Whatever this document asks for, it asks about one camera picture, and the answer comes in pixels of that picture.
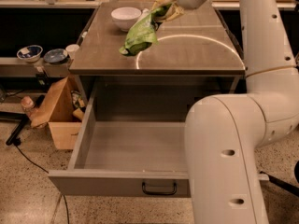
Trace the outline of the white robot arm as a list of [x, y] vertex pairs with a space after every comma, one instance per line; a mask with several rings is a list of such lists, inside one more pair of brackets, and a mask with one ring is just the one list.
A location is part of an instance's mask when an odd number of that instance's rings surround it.
[[[206, 0], [156, 0], [195, 9]], [[239, 0], [247, 91], [208, 96], [185, 121], [195, 224], [269, 224], [256, 147], [299, 123], [299, 72], [276, 0]]]

